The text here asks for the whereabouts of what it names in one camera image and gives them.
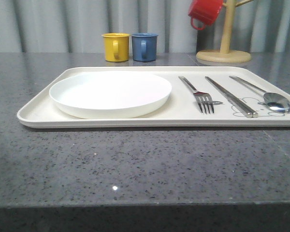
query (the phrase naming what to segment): tableware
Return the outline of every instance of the tableware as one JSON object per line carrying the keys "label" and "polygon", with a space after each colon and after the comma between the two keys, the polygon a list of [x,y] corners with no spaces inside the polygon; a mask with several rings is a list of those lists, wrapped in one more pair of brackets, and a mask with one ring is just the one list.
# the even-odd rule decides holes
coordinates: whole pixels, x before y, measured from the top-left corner
{"label": "tableware", "polygon": [[[223,0],[193,0],[188,11],[192,27],[197,30],[203,30],[206,26],[212,25],[217,19],[222,4]],[[194,19],[201,21],[203,26],[195,26],[193,24]]]}
{"label": "tableware", "polygon": [[102,35],[106,61],[123,62],[129,60],[129,36],[126,33],[107,33]]}
{"label": "tableware", "polygon": [[264,103],[268,106],[268,108],[274,112],[279,112],[279,113],[285,113],[289,114],[290,113],[290,102],[287,98],[284,96],[278,94],[278,93],[271,93],[263,90],[262,88],[238,77],[238,76],[230,76],[233,80],[239,82],[240,84],[246,86],[251,86],[261,92],[264,93],[263,98],[264,98]]}
{"label": "tableware", "polygon": [[136,33],[132,34],[133,60],[153,61],[157,57],[157,34]]}
{"label": "tableware", "polygon": [[[105,71],[131,71],[144,74],[158,75],[172,85],[172,92],[167,102],[152,113],[134,118],[92,118],[83,119],[69,115],[54,104],[49,96],[50,88],[57,82],[81,74],[93,74]],[[203,116],[196,113],[195,101],[190,91],[178,76],[184,75],[200,89],[207,89],[215,101],[215,114]],[[263,99],[259,93],[243,91],[238,83],[229,78],[236,75],[252,83],[258,83],[263,89],[270,89],[286,96],[290,101],[290,94],[284,92],[253,72],[239,67],[213,66],[122,66],[122,67],[76,67],[63,71],[54,76],[45,87],[32,99],[24,102],[18,110],[19,122],[31,128],[135,128],[135,127],[290,127],[290,114],[270,111],[265,105],[256,104]],[[204,76],[210,76],[217,82],[228,86],[234,95],[248,105],[256,104],[258,118],[246,118],[234,105],[226,102],[225,98],[210,85]]]}
{"label": "tableware", "polygon": [[214,85],[219,92],[231,103],[236,106],[237,109],[241,111],[243,115],[247,118],[258,117],[258,113],[251,109],[247,104],[239,100],[236,96],[231,94],[228,90],[224,87],[219,85],[216,81],[212,80],[210,77],[206,76],[206,80],[208,80],[212,85]]}
{"label": "tableware", "polygon": [[207,112],[209,114],[211,114],[211,111],[210,111],[210,107],[211,106],[211,109],[212,109],[212,113],[214,114],[214,106],[213,106],[213,100],[212,100],[212,97],[209,93],[204,93],[204,92],[200,92],[198,91],[193,85],[192,83],[187,79],[185,78],[184,76],[179,76],[179,79],[181,79],[188,87],[189,89],[192,91],[193,93],[193,96],[195,97],[198,105],[199,105],[199,109],[201,111],[201,113],[203,114],[203,111],[207,114]]}
{"label": "tableware", "polygon": [[131,118],[160,108],[171,90],[170,82],[157,75],[109,71],[64,79],[49,95],[60,110],[79,118]]}

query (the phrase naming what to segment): spoon handle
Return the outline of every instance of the spoon handle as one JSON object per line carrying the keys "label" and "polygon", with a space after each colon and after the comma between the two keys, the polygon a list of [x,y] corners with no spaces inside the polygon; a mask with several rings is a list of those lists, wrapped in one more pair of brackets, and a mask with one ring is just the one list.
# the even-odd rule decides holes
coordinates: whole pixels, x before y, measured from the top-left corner
{"label": "spoon handle", "polygon": [[235,80],[235,81],[241,83],[241,84],[244,83],[244,84],[246,84],[246,85],[249,85],[249,86],[251,86],[251,87],[254,87],[254,88],[260,90],[260,91],[263,92],[263,93],[266,93],[265,90],[261,89],[261,88],[258,87],[258,86],[255,86],[254,84],[252,84],[252,83],[250,83],[250,82],[248,82],[248,81],[246,81],[246,80],[244,80],[244,79],[242,79],[242,78],[240,78],[240,77],[238,77],[238,76],[229,76],[229,77],[232,78],[233,80]]}

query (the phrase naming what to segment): cup handle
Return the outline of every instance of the cup handle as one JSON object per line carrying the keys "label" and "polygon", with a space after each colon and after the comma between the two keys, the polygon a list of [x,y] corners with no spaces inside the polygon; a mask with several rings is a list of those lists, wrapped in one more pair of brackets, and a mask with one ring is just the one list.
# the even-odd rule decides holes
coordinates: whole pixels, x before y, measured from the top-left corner
{"label": "cup handle", "polygon": [[204,28],[205,28],[205,24],[203,23],[203,27],[201,27],[201,28],[198,28],[198,27],[196,27],[194,24],[193,24],[193,18],[191,18],[191,20],[190,20],[190,24],[192,25],[192,27],[194,28],[194,29],[196,29],[196,30],[203,30]]}
{"label": "cup handle", "polygon": [[146,59],[146,40],[141,41],[142,59]]}
{"label": "cup handle", "polygon": [[118,48],[118,41],[113,41],[113,51],[114,51],[114,57],[115,59],[119,59],[119,48]]}

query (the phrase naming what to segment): white plate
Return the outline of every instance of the white plate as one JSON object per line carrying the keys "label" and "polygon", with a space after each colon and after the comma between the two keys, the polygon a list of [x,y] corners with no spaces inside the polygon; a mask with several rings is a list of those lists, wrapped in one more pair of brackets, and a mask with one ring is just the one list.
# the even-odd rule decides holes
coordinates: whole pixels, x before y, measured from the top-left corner
{"label": "white plate", "polygon": [[63,112],[80,118],[132,118],[151,113],[172,90],[164,78],[141,72],[75,75],[54,84],[49,95]]}

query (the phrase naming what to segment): tray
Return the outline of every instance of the tray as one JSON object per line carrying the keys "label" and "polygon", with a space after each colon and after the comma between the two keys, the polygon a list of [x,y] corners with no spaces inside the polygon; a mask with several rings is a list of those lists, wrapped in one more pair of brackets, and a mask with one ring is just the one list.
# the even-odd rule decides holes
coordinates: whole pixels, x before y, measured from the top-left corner
{"label": "tray", "polygon": [[[81,119],[60,111],[49,97],[50,87],[64,78],[81,73],[101,71],[136,71],[147,72],[167,79],[172,84],[172,92],[167,102],[158,110],[136,118],[115,119]],[[202,115],[195,99],[188,88],[178,78],[185,76],[200,91],[209,92],[215,105],[214,115]],[[109,128],[109,127],[290,127],[290,114],[274,113],[264,105],[261,94],[247,89],[245,86],[229,78],[236,75],[287,97],[290,94],[275,87],[256,74],[238,67],[197,67],[197,66],[166,66],[166,67],[78,67],[64,71],[53,82],[46,86],[32,100],[25,104],[17,117],[25,126],[32,128]],[[231,105],[209,82],[209,76],[238,98],[245,101],[259,114],[258,118],[246,118]]]}

